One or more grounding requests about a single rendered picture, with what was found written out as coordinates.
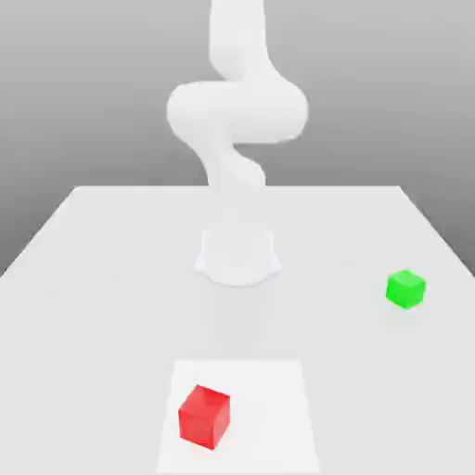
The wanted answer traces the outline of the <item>small green cube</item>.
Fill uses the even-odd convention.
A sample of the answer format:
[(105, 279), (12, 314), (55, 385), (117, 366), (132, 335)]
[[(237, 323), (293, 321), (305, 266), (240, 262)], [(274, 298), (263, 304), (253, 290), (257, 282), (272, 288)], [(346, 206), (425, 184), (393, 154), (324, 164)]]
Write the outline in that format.
[(395, 305), (410, 309), (424, 299), (427, 281), (409, 270), (402, 270), (389, 275), (386, 298)]

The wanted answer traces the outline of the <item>small red cube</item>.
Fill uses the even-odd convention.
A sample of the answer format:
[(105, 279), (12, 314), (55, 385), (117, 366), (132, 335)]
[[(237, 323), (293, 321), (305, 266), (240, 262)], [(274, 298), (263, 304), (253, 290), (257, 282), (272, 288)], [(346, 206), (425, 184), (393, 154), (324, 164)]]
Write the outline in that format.
[(214, 450), (230, 424), (229, 395), (196, 385), (178, 409), (181, 439)]

